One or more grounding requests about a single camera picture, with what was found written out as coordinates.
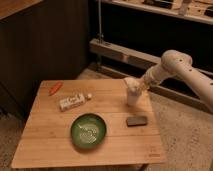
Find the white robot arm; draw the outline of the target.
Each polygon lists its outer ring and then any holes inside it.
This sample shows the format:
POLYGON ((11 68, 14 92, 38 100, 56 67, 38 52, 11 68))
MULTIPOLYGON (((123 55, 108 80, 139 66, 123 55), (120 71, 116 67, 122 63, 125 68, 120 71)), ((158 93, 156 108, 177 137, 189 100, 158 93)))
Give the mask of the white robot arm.
POLYGON ((139 79, 140 90, 147 90, 164 80, 178 76, 213 112, 213 79, 192 67, 192 57, 188 54, 167 50, 161 61, 150 67, 139 79))

